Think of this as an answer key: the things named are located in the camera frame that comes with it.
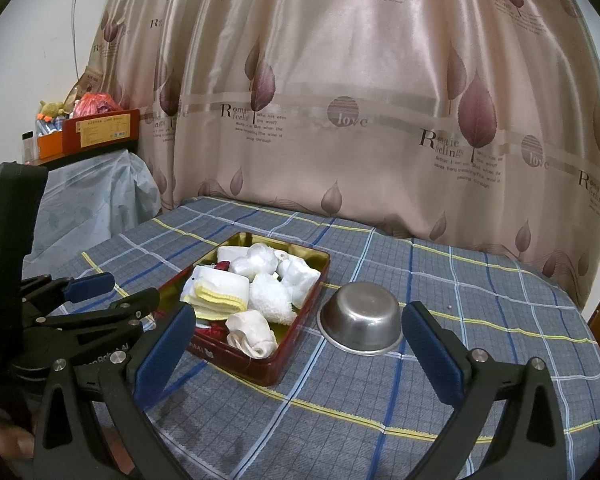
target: metal bowl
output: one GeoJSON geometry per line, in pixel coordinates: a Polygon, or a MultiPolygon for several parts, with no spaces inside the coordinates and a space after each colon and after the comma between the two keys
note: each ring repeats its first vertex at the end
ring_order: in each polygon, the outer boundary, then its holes
{"type": "Polygon", "coordinates": [[[329,343],[358,355],[384,354],[402,337],[398,300],[375,283],[341,286],[320,307],[317,323],[329,343]]]}

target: pink curtain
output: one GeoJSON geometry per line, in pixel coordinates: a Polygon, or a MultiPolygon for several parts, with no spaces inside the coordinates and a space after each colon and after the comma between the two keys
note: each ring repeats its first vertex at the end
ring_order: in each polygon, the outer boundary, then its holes
{"type": "Polygon", "coordinates": [[[109,0],[90,70],[196,195],[507,254],[583,305],[600,66],[574,0],[109,0]]]}

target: yellow label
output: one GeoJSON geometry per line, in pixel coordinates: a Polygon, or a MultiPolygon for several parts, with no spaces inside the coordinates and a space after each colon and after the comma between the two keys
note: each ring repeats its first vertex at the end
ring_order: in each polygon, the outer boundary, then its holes
{"type": "Polygon", "coordinates": [[[75,125],[75,131],[80,132],[81,148],[110,140],[125,139],[131,132],[131,114],[79,121],[75,125]]]}

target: white wall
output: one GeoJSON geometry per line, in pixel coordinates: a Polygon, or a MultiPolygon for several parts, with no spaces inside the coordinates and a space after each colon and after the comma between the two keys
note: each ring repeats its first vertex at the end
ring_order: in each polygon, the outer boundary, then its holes
{"type": "MultiPolygon", "coordinates": [[[[78,0],[75,42],[82,74],[107,0],[78,0]]],[[[11,0],[0,16],[0,162],[22,161],[22,134],[40,100],[63,101],[76,82],[72,0],[11,0]]]]}

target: hand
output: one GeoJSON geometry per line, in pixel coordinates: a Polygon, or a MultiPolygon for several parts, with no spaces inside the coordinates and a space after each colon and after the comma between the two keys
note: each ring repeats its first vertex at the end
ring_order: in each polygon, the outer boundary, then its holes
{"type": "Polygon", "coordinates": [[[0,456],[8,461],[33,458],[33,435],[0,418],[0,456]]]}

